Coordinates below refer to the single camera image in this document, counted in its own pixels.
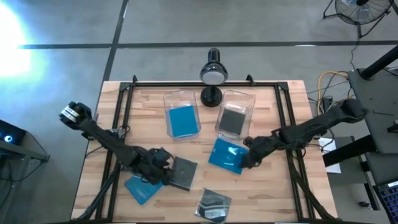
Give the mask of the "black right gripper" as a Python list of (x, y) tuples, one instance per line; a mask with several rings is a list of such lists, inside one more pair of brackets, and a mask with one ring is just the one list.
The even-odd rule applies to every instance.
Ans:
[(249, 148), (249, 153), (242, 156), (239, 168), (251, 169), (260, 166), (257, 156), (268, 156), (281, 146), (279, 138), (275, 136), (246, 137), (243, 144)]

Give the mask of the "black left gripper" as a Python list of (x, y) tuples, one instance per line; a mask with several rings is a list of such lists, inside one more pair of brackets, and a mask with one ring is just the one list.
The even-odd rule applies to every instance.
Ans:
[(171, 159), (173, 155), (164, 148), (152, 148), (141, 156), (133, 171), (151, 184), (170, 185), (175, 174), (173, 162), (169, 162)]

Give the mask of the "black jewel case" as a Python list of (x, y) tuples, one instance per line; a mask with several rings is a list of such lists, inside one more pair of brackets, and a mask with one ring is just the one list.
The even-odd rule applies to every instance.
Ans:
[(204, 189), (195, 209), (195, 215), (215, 224), (224, 224), (232, 199), (215, 191)]
[(240, 135), (246, 115), (233, 110), (225, 109), (221, 117), (219, 130)]
[(197, 169), (197, 163), (187, 159), (176, 157), (172, 166), (174, 176), (170, 185), (185, 191), (190, 191), (193, 178)]

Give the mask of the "blue bin lid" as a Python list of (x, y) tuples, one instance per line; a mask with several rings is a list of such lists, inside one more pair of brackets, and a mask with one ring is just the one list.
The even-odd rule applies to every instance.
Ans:
[(183, 106), (169, 110), (173, 137), (182, 137), (199, 132), (193, 106)]
[(241, 175), (243, 169), (239, 167), (247, 149), (218, 138), (215, 141), (208, 162), (232, 173)]

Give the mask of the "blue jewel case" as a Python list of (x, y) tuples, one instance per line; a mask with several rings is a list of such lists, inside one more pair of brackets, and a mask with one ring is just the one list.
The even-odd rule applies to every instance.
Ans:
[(148, 180), (144, 180), (137, 175), (126, 180), (124, 185), (139, 205), (145, 204), (164, 186), (162, 182), (153, 185)]

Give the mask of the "clear plastic bin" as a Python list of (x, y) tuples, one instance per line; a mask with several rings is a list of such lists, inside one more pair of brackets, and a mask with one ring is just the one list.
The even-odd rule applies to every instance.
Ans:
[[(201, 124), (198, 114), (197, 102), (195, 92), (193, 90), (179, 90), (171, 91), (164, 95), (164, 110), (165, 110), (165, 122), (167, 127), (167, 135), (170, 136), (174, 141), (183, 141), (184, 139), (192, 139), (198, 136), (201, 130)], [(193, 106), (195, 108), (195, 117), (197, 120), (197, 125), (199, 132), (189, 136), (173, 137), (170, 125), (169, 110), (173, 108), (179, 108), (183, 106)]]
[[(223, 101), (221, 102), (221, 108), (216, 122), (215, 130), (219, 135), (230, 139), (244, 139), (249, 135), (249, 129), (251, 124), (252, 112), (256, 102), (256, 97), (240, 91), (227, 90), (224, 92)], [(240, 112), (246, 115), (241, 134), (231, 134), (226, 131), (219, 130), (221, 117), (225, 109)]]

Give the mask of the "white paper sheet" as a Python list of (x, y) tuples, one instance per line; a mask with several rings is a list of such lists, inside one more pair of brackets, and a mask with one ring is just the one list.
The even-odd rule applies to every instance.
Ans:
[(320, 137), (318, 139), (318, 144), (320, 145), (322, 155), (325, 156), (323, 159), (325, 162), (326, 171), (330, 174), (340, 174), (340, 163), (337, 162), (332, 164), (334, 156), (333, 151), (337, 149), (336, 141), (333, 138)]

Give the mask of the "black desk lamp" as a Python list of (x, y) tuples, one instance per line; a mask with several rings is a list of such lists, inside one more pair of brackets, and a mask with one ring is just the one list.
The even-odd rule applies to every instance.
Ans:
[(220, 51), (212, 48), (208, 51), (208, 61), (200, 72), (200, 80), (207, 85), (201, 91), (201, 102), (207, 107), (216, 107), (222, 102), (223, 94), (218, 85), (229, 77), (228, 71), (221, 63)]

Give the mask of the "grey side table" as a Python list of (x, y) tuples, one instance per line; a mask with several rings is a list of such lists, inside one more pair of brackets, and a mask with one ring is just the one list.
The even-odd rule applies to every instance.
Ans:
[(366, 154), (377, 184), (398, 180), (398, 132), (387, 129), (398, 122), (398, 76), (384, 70), (372, 80), (360, 77), (357, 71), (348, 74), (355, 97), (368, 109), (366, 124), (377, 148)]

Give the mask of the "blue plastic crate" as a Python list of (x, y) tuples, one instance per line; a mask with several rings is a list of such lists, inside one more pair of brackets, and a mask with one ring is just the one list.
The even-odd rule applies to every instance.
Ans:
[(387, 213), (390, 224), (398, 224), (398, 180), (375, 185), (373, 189)]

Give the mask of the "black box with blue light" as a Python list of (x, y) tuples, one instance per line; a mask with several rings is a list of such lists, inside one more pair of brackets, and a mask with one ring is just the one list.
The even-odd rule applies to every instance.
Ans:
[(49, 158), (30, 132), (0, 119), (0, 159), (36, 159), (46, 163)]

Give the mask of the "black floor fan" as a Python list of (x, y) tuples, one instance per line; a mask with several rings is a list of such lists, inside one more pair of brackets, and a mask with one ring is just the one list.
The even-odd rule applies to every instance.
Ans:
[(330, 0), (322, 18), (338, 17), (354, 25), (362, 39), (391, 12), (393, 4), (394, 0)]

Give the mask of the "black metal table frame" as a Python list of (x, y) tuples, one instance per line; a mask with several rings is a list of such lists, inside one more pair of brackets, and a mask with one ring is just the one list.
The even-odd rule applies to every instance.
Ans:
[[(250, 136), (268, 136), (273, 129), (302, 123), (311, 119), (303, 81), (231, 81), (221, 86), (256, 97), (249, 130)], [(215, 130), (219, 108), (200, 103), (200, 82), (121, 81), (103, 84), (98, 124), (104, 129), (119, 128), (127, 120), (130, 131), (126, 144), (146, 149), (163, 147), (174, 156), (197, 162), (197, 170), (189, 192), (172, 186), (162, 187), (147, 203), (139, 205), (124, 182), (131, 174), (121, 172), (115, 187), (104, 198), (102, 212), (91, 217), (91, 223), (137, 224), (210, 224), (195, 215), (204, 189), (231, 197), (226, 219), (229, 223), (296, 222), (297, 212), (309, 217), (308, 200), (299, 187), (291, 183), (288, 160), (301, 173), (324, 208), (337, 217), (322, 153), (318, 146), (309, 145), (302, 159), (276, 151), (267, 156), (259, 167), (244, 169), (241, 175), (208, 163), (218, 133)], [(193, 139), (174, 140), (167, 135), (163, 97), (171, 91), (193, 90), (200, 117), (201, 130)], [(83, 164), (78, 192), (71, 219), (78, 218), (93, 201), (102, 182), (115, 165), (115, 156), (100, 149), (88, 156)]]

